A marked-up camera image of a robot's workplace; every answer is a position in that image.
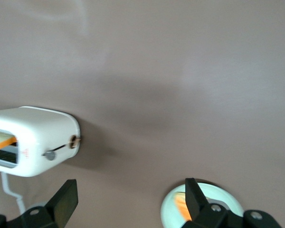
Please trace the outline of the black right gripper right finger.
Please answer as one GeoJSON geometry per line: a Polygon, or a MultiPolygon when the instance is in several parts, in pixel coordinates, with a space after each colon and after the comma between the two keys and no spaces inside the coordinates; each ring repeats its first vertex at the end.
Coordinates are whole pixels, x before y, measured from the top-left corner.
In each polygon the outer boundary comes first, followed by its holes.
{"type": "Polygon", "coordinates": [[[185,202],[191,220],[183,228],[281,228],[264,211],[246,210],[243,216],[238,216],[220,204],[209,203],[194,178],[185,179],[185,202]]]}

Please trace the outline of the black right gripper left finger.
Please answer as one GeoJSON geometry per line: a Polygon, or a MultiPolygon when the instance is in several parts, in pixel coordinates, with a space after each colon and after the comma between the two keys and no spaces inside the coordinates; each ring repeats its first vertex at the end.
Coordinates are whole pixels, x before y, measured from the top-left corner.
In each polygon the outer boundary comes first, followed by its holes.
{"type": "Polygon", "coordinates": [[[64,228],[78,205],[77,181],[67,180],[45,204],[8,221],[0,214],[0,228],[64,228]]]}

